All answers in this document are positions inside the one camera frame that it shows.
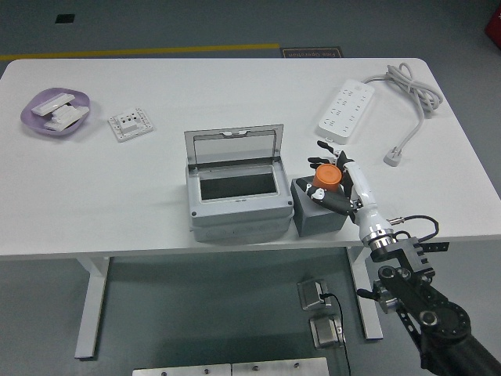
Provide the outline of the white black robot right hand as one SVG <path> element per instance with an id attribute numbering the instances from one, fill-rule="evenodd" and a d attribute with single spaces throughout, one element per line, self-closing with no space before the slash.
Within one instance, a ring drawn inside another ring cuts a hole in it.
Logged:
<path id="1" fill-rule="evenodd" d="M 331 157 L 310 157 L 308 162 L 317 172 L 321 167 L 335 166 L 341 171 L 343 194 L 322 188 L 318 183 L 309 183 L 303 178 L 297 185 L 321 207 L 347 215 L 359 227 L 359 238 L 364 246 L 374 248 L 376 243 L 384 245 L 395 242 L 392 225 L 379 212 L 377 201 L 362 169 L 342 150 L 335 150 L 324 141 L 317 145 L 328 150 Z"/>

